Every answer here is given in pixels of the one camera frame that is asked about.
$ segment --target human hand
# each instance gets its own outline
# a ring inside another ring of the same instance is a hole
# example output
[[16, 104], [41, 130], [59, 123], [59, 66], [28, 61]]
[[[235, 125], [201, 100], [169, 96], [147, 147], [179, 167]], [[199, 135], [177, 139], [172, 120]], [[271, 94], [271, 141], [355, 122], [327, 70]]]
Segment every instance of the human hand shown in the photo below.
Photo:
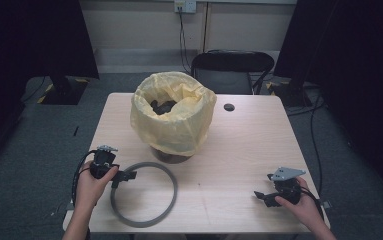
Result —
[[107, 183], [119, 170], [117, 166], [114, 166], [101, 179], [96, 179], [89, 171], [91, 163], [92, 161], [85, 163], [80, 170], [82, 173], [79, 176], [78, 186], [76, 189], [75, 208], [94, 208], [98, 199], [100, 199], [101, 195], [103, 195]]
[[[303, 178], [296, 177], [296, 179], [301, 187], [309, 189], [307, 182]], [[300, 222], [306, 225], [308, 228], [310, 228], [309, 226], [312, 226], [314, 223], [323, 223], [322, 217], [319, 214], [315, 202], [307, 194], [301, 194], [300, 201], [296, 205], [290, 203], [280, 196], [276, 196], [275, 201], [292, 212], [294, 216], [296, 216], [298, 220], [300, 220]]]
[[[301, 187], [309, 190], [307, 182], [303, 178], [296, 177], [296, 179]], [[280, 196], [276, 196], [275, 201], [293, 213], [301, 223], [314, 233], [316, 239], [335, 239], [319, 214], [314, 200], [307, 194], [301, 194], [300, 201], [296, 205]]]

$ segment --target wire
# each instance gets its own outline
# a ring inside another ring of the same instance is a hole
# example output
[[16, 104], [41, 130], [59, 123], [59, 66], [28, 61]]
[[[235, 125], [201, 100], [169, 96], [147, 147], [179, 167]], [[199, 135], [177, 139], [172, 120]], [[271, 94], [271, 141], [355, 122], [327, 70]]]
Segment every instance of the wire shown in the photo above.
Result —
[[[302, 111], [302, 112], [297, 112], [297, 113], [290, 113], [290, 114], [287, 114], [288, 117], [292, 117], [292, 116], [297, 116], [297, 115], [301, 115], [301, 114], [305, 114], [305, 113], [309, 113], [309, 112], [312, 112], [313, 110], [317, 110], [319, 108], [322, 108], [324, 106], [325, 102], [322, 102], [321, 105], [317, 106], [317, 107], [313, 107], [311, 109], [308, 109], [308, 110], [305, 110], [305, 111]], [[295, 112], [295, 111], [299, 111], [299, 110], [302, 110], [303, 108], [305, 107], [302, 107], [300, 109], [297, 109], [297, 110], [289, 110], [287, 109], [287, 111], [289, 112]]]
[[[191, 75], [190, 71], [188, 71], [188, 69], [185, 67], [185, 64], [184, 64], [184, 55], [185, 55], [185, 61], [187, 62], [188, 68], [191, 69], [191, 66], [188, 62], [188, 57], [187, 57], [187, 45], [185, 43], [185, 31], [184, 31], [184, 24], [182, 22], [182, 7], [178, 8], [178, 13], [179, 13], [179, 19], [181, 22], [181, 30], [179, 31], [179, 50], [181, 52], [182, 67], [184, 68], [184, 70], [189, 75]], [[184, 48], [183, 48], [184, 54], [182, 54], [182, 42], [183, 42], [183, 46], [184, 46]]]
[[25, 98], [24, 100], [21, 100], [23, 103], [25, 103], [26, 101], [28, 101], [29, 99], [31, 99], [31, 97], [33, 97], [33, 95], [35, 95], [35, 93], [38, 92], [38, 90], [42, 87], [42, 85], [44, 85], [45, 77], [46, 77], [46, 76], [44, 76], [44, 77], [42, 78], [42, 82], [41, 82], [41, 84], [39, 85], [39, 87], [38, 87], [37, 89], [35, 89], [35, 91], [33, 91], [33, 93], [32, 93], [31, 95], [29, 95], [29, 97]]
[[[250, 75], [250, 77], [261, 77], [261, 76], [263, 76], [263, 74], [248, 74], [248, 75]], [[266, 81], [270, 81], [270, 80], [272, 80], [272, 79], [274, 79], [276, 76], [274, 76], [273, 75], [273, 71], [270, 71], [270, 72], [268, 72], [267, 74], [266, 74], [266, 76], [268, 76], [268, 75], [272, 75], [270, 78], [268, 78], [268, 79], [262, 79], [262, 82], [266, 82]], [[251, 82], [252, 82], [252, 84], [255, 84], [257, 81], [258, 81], [259, 79], [257, 79], [257, 80], [253, 80], [253, 79], [251, 79]]]
[[291, 237], [291, 239], [290, 239], [290, 240], [296, 240], [296, 239], [297, 239], [297, 237], [298, 237], [298, 234], [294, 234], [294, 235]]
[[318, 209], [319, 215], [322, 217], [322, 220], [325, 220], [325, 216], [324, 216], [322, 208], [321, 208], [320, 200], [316, 199], [315, 195], [313, 195], [313, 193], [309, 189], [302, 187], [302, 186], [298, 186], [298, 187], [292, 187], [292, 188], [282, 187], [281, 190], [287, 190], [287, 191], [289, 191], [290, 194], [292, 192], [298, 192], [300, 194], [306, 194], [307, 196], [309, 196], [313, 200], [313, 202], [315, 203], [316, 208]]
[[78, 163], [78, 166], [76, 167], [76, 171], [75, 171], [75, 174], [73, 175], [73, 183], [72, 183], [72, 203], [73, 203], [73, 206], [75, 206], [75, 203], [76, 203], [76, 189], [78, 188], [78, 180], [79, 180], [79, 175], [84, 171], [84, 170], [87, 170], [87, 169], [83, 169], [82, 171], [80, 171], [80, 169], [82, 168], [82, 165], [84, 164], [85, 162], [85, 159], [92, 153], [96, 153], [97, 151], [96, 150], [92, 150], [92, 151], [89, 151], [88, 153], [86, 153], [82, 158], [81, 160], [79, 161]]
[[297, 112], [297, 111], [301, 111], [301, 110], [307, 108], [307, 106], [302, 106], [302, 107], [299, 107], [298, 109], [293, 109], [293, 108], [296, 108], [296, 107], [285, 107], [285, 110], [287, 112]]
[[322, 173], [321, 159], [319, 157], [318, 146], [316, 144], [315, 135], [313, 132], [313, 117], [315, 116], [315, 111], [317, 110], [316, 106], [318, 105], [320, 97], [321, 97], [321, 92], [319, 92], [318, 97], [316, 98], [315, 107], [312, 109], [312, 115], [310, 116], [310, 135], [312, 136], [312, 143], [313, 143], [313, 147], [315, 149], [316, 158], [318, 160], [318, 167], [319, 167], [319, 187], [318, 187], [319, 196], [321, 196], [321, 192], [322, 192], [322, 178], [323, 178], [322, 175], [323, 175], [323, 173]]

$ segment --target chair back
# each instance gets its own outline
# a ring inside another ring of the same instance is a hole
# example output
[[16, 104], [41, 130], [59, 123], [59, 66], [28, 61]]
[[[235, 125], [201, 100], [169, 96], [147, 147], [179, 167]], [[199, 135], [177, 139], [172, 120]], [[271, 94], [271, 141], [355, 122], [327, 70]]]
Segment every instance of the chair back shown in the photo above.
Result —
[[[263, 78], [275, 61], [262, 52], [213, 50], [197, 55], [191, 64], [191, 74], [217, 94], [260, 94]], [[252, 84], [251, 72], [261, 73]]]

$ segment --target rubber ring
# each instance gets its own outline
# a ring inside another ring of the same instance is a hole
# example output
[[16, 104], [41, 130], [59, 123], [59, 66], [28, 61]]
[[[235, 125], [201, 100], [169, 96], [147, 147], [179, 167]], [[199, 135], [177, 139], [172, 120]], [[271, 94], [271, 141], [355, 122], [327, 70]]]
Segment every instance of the rubber ring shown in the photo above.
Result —
[[168, 168], [166, 168], [165, 166], [163, 166], [159, 163], [155, 163], [155, 162], [137, 163], [137, 164], [134, 164], [134, 165], [126, 168], [124, 170], [124, 172], [128, 173], [128, 172], [132, 172], [134, 170], [137, 170], [139, 168], [144, 168], [144, 167], [158, 168], [158, 169], [164, 171], [170, 177], [170, 179], [172, 180], [172, 183], [173, 183], [173, 197], [172, 197], [172, 201], [170, 202], [169, 206], [166, 208], [166, 210], [161, 215], [159, 215], [158, 217], [156, 217], [152, 220], [148, 220], [148, 221], [144, 221], [144, 222], [137, 222], [137, 221], [132, 221], [130, 219], [125, 218], [119, 212], [119, 210], [117, 209], [117, 206], [116, 206], [116, 201], [115, 201], [115, 193], [116, 193], [117, 188], [112, 188], [111, 193], [110, 193], [110, 201], [111, 201], [111, 206], [113, 208], [114, 213], [116, 214], [117, 218], [121, 222], [123, 222], [126, 225], [129, 225], [131, 227], [136, 227], [136, 228], [150, 227], [150, 226], [153, 226], [153, 225], [159, 223], [161, 220], [163, 220], [168, 215], [168, 213], [172, 210], [172, 208], [176, 202], [176, 197], [178, 196], [178, 182], [176, 181], [175, 176], [172, 174], [172, 172]]

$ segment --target hand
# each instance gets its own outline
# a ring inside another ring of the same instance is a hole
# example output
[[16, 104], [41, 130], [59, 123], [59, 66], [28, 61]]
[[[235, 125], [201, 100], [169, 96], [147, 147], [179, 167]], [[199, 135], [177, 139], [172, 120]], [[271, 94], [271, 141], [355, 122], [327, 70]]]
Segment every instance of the hand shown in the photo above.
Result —
[[[296, 177], [296, 179], [301, 187], [309, 189], [303, 178]], [[316, 239], [335, 239], [319, 214], [315, 202], [307, 194], [301, 194], [300, 201], [296, 205], [280, 196], [276, 196], [275, 201], [292, 212], [301, 223], [313, 232]]]
[[104, 177], [101, 179], [96, 179], [91, 175], [91, 172], [89, 171], [90, 165], [91, 161], [85, 163], [82, 166], [81, 171], [83, 172], [79, 176], [78, 186], [76, 189], [75, 208], [94, 208], [98, 199], [100, 199], [101, 195], [103, 195], [107, 183], [116, 175], [119, 170], [117, 166], [114, 166], [104, 175]]
[[76, 188], [75, 210], [63, 235], [63, 240], [82, 240], [86, 238], [92, 210], [97, 204], [98, 199], [103, 195], [107, 183], [119, 170], [116, 166], [112, 167], [104, 177], [96, 179], [89, 171], [90, 165], [91, 162], [87, 162], [80, 170], [82, 173], [79, 176]]

